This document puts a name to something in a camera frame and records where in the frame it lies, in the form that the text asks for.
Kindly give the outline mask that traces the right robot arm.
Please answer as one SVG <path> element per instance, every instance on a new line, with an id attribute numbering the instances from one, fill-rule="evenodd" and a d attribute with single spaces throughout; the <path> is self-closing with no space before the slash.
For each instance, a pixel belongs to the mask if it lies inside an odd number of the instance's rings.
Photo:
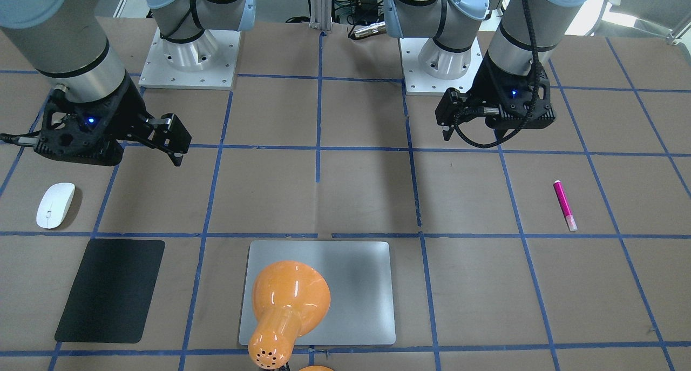
<path id="1" fill-rule="evenodd" d="M 2 33 L 52 85 L 42 127 L 3 134 L 7 144 L 54 160 L 116 166 L 122 140 L 160 150 L 180 166 L 192 135 L 175 113 L 157 118 L 96 19 L 99 0 L 2 0 Z M 158 27 L 141 86 L 232 86 L 235 45 L 256 0 L 146 0 Z"/>

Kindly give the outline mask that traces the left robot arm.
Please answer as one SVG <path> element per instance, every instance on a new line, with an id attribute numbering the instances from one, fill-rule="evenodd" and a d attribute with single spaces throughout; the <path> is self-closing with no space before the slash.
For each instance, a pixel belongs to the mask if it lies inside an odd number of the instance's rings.
<path id="1" fill-rule="evenodd" d="M 400 39 L 407 93 L 441 93 L 444 139 L 492 148 L 555 121 L 545 64 L 586 1 L 510 0 L 484 55 L 490 0 L 383 0 L 383 19 Z"/>

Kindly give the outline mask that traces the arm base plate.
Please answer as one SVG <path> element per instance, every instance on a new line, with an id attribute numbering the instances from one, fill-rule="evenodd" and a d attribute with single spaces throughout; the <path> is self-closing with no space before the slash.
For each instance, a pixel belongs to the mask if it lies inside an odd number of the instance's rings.
<path id="1" fill-rule="evenodd" d="M 412 96 L 442 95 L 447 88 L 469 90 L 482 62 L 476 38 L 469 50 L 442 50 L 428 37 L 399 39 L 405 93 Z"/>
<path id="2" fill-rule="evenodd" d="M 242 33 L 206 30 L 185 44 L 155 32 L 139 85 L 148 89 L 232 90 Z"/>

